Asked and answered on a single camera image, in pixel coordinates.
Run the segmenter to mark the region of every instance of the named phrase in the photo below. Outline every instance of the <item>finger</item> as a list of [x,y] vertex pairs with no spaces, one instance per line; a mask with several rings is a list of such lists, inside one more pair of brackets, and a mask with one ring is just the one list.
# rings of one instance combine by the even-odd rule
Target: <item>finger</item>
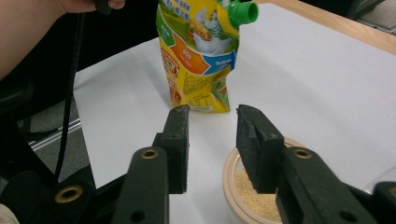
[[125,6],[125,0],[109,0],[108,5],[114,9],[121,9]]

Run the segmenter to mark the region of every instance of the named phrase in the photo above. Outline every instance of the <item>green spout cap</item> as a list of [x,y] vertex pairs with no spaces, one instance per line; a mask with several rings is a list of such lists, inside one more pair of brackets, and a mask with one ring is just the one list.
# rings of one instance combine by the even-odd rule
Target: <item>green spout cap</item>
[[252,23],[259,17],[259,7],[254,2],[234,0],[228,5],[231,25],[238,28],[242,24]]

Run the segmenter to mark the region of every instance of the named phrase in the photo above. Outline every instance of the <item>black cable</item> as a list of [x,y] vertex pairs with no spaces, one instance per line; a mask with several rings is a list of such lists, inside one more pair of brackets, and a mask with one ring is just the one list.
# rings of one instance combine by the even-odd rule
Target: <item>black cable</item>
[[81,49],[82,31],[84,30],[84,19],[85,19],[84,13],[78,14],[75,45],[73,48],[72,62],[70,65],[69,79],[67,82],[66,97],[64,100],[64,125],[62,127],[61,147],[59,149],[58,162],[56,164],[56,170],[55,170],[56,179],[59,179],[64,164],[64,153],[66,152],[67,135],[69,131],[70,107],[73,98],[74,81],[78,68],[78,57],[79,57],[79,51]]

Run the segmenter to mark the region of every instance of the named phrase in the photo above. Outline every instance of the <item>black chair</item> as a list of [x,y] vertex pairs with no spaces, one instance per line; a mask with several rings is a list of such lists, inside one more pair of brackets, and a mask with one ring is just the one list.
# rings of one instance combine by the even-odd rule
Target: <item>black chair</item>
[[[127,1],[110,16],[87,13],[78,70],[158,36],[158,2]],[[57,20],[25,59],[0,81],[0,176],[33,170],[48,187],[58,183],[30,148],[18,121],[56,105],[66,96],[75,44],[77,14]]]

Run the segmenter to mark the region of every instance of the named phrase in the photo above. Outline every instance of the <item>floor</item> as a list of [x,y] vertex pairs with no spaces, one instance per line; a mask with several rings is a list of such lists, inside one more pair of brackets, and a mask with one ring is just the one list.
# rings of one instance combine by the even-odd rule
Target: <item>floor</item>
[[[43,132],[62,127],[64,118],[64,102],[48,108],[32,116],[31,132]],[[78,124],[78,112],[75,102],[72,102],[70,121]],[[79,125],[69,131],[67,138],[66,152],[64,155],[64,166],[60,174],[60,180],[64,180],[77,170],[86,167],[90,161],[88,158],[87,148],[85,146],[84,136]],[[55,136],[47,144],[39,142],[31,143],[37,156],[51,169],[54,173],[58,160],[59,148],[61,145],[61,136]],[[0,179],[0,193],[5,187],[7,181]]]

